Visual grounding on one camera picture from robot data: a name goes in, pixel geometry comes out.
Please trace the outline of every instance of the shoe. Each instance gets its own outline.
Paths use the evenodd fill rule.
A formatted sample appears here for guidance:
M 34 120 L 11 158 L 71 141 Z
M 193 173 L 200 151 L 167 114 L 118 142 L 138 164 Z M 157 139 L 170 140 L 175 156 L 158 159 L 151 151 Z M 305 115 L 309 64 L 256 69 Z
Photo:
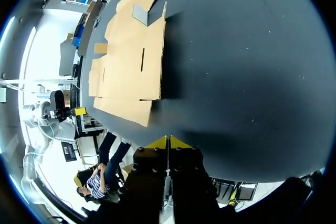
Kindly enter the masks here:
M 121 142 L 124 143 L 124 144 L 132 145 L 132 142 L 130 140 L 124 139 L 123 137 L 122 137 Z

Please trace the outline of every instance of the hand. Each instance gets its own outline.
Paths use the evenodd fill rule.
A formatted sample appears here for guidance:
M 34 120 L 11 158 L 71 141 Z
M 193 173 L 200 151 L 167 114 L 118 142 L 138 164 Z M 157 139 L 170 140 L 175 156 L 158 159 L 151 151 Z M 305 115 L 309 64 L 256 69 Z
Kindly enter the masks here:
M 103 166 L 106 166 L 106 165 L 103 164 L 103 163 L 100 163 L 100 164 L 98 165 L 98 170 L 100 170 Z
M 105 168 L 106 168 L 106 165 L 105 164 L 101 164 L 100 169 L 101 170 L 105 170 Z

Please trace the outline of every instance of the flat cardboard box blank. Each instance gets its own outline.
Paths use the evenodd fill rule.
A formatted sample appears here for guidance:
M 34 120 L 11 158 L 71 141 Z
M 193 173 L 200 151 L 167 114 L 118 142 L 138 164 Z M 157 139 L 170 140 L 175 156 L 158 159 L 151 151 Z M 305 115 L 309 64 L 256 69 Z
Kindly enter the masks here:
M 155 0 L 121 0 L 107 25 L 108 44 L 97 44 L 89 96 L 94 107 L 126 120 L 148 125 L 152 100 L 161 98 L 161 72 L 166 3 L 162 16 L 146 26 L 133 17 L 134 5 L 148 12 Z

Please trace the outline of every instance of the black table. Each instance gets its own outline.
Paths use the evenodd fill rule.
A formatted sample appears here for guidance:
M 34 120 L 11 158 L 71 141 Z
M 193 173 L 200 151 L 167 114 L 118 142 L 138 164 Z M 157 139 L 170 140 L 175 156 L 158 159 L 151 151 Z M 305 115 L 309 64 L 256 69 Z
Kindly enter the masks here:
M 113 0 L 92 32 L 83 105 L 110 131 L 146 146 L 173 134 L 199 146 L 210 175 L 274 182 L 322 168 L 336 123 L 334 53 L 309 0 L 167 1 L 162 100 L 145 128 L 92 107 L 94 44 L 106 42 Z

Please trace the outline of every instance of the jeans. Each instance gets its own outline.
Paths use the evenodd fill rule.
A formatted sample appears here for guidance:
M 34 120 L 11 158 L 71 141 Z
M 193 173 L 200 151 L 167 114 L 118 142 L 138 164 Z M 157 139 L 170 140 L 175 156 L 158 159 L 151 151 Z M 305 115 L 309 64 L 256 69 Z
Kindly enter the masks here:
M 116 190 L 118 188 L 118 178 L 115 174 L 117 173 L 119 163 L 122 161 L 127 151 L 131 147 L 130 144 L 120 143 L 116 153 L 109 160 L 109 152 L 116 138 L 117 137 L 115 135 L 108 132 L 99 147 L 99 164 L 103 163 L 106 165 L 104 178 L 105 183 L 110 186 L 111 190 Z

